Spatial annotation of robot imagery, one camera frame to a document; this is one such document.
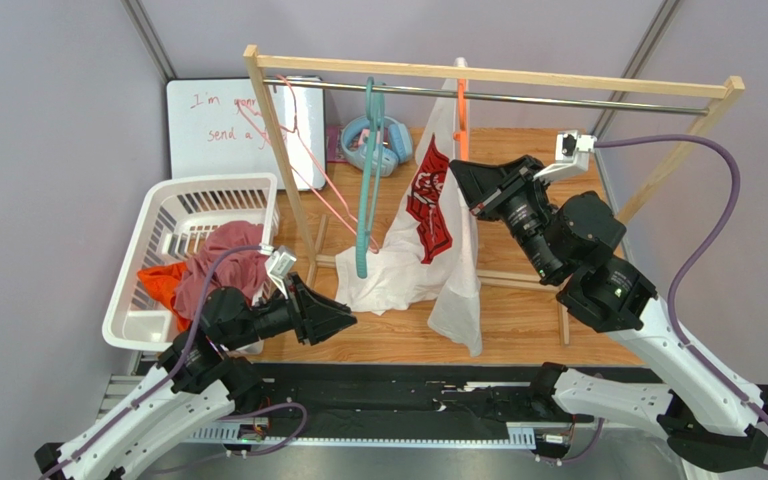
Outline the teal plastic hanger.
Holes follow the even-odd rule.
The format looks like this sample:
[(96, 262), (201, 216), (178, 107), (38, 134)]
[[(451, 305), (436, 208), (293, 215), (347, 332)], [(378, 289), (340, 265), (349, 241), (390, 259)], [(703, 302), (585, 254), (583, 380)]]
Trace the teal plastic hanger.
[(374, 221), (380, 170), (383, 153), (382, 137), (385, 116), (383, 95), (375, 91), (373, 77), (368, 77), (365, 87), (365, 114), (369, 121), (369, 134), (365, 140), (364, 166), (361, 176), (358, 204), (357, 234), (355, 242), (355, 271), (360, 279), (368, 275), (367, 253), (371, 246), (371, 227)]

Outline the white t shirt red print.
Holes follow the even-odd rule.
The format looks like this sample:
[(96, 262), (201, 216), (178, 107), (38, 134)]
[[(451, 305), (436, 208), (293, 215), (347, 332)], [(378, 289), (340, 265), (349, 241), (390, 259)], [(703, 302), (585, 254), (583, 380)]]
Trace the white t shirt red print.
[(382, 246), (366, 257), (366, 277), (357, 274), (353, 248), (336, 255), (336, 299), (376, 315), (431, 301), (428, 327), (477, 357), (478, 227), (449, 168), (461, 145), (458, 127), (456, 99), (436, 99), (414, 151), (416, 170)]

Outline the orange t shirt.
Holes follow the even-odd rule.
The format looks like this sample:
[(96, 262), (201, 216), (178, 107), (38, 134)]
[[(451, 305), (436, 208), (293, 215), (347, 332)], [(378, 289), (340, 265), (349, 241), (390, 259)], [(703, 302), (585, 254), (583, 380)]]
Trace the orange t shirt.
[(180, 307), (185, 307), (185, 301), (180, 299), (180, 294), (181, 282), (187, 272), (185, 262), (143, 268), (137, 272), (137, 278), (147, 295), (172, 314), (178, 332), (185, 331), (191, 324), (189, 314), (179, 310)]

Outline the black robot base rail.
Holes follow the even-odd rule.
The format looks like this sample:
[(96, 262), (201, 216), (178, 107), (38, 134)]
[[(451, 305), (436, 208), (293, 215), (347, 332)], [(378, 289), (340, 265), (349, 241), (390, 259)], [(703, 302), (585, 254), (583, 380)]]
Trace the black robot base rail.
[(541, 458), (569, 462), (573, 434), (552, 433), (617, 414), (594, 407), (563, 407), (553, 400), (562, 391), (561, 368), (445, 365), (256, 363), (261, 384), (241, 408), (215, 420), (196, 419), (199, 408), (186, 403), (159, 416), (145, 440), (178, 444), (201, 430), (238, 426), (234, 442), (252, 432), (246, 412), (267, 421), (269, 437), (286, 437), (296, 427), (304, 440), (350, 443), (513, 443), (517, 428), (534, 429), (521, 443)]

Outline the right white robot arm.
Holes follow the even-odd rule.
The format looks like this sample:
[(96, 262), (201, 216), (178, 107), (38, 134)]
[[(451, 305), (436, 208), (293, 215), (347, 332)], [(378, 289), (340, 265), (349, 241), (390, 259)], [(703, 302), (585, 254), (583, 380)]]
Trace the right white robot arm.
[(568, 314), (625, 346), (659, 383), (622, 383), (548, 362), (531, 383), (533, 399), (553, 412), (639, 428), (711, 472), (764, 467), (768, 385), (740, 378), (671, 320), (655, 286), (617, 256), (626, 228), (611, 208), (593, 191), (553, 205), (541, 167), (530, 156), (449, 165), (471, 213), (507, 226)]

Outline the pink t shirt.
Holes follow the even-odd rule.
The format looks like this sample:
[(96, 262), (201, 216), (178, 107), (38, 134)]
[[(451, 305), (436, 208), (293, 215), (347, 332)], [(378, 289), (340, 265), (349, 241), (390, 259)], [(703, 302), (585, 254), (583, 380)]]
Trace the pink t shirt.
[(250, 303), (269, 282), (265, 269), (267, 256), (259, 252), (263, 230), (263, 224), (244, 220), (223, 224), (212, 232), (200, 250), (185, 262), (185, 270), (174, 290), (172, 301), (179, 331), (185, 331), (193, 319), (209, 268), (231, 248), (254, 246), (255, 250), (238, 251), (228, 255), (216, 267), (207, 293), (218, 287), (233, 287), (240, 290)]

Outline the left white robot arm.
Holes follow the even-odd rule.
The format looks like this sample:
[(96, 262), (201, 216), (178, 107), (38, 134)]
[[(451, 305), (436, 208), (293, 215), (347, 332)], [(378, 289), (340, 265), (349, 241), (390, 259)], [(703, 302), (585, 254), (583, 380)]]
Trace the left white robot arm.
[(42, 478), (134, 479), (201, 427), (264, 407), (262, 376), (232, 351), (284, 333), (316, 345), (357, 322), (294, 272), (285, 287), (255, 305), (232, 287), (207, 294), (199, 320), (123, 400), (76, 438), (35, 452)]

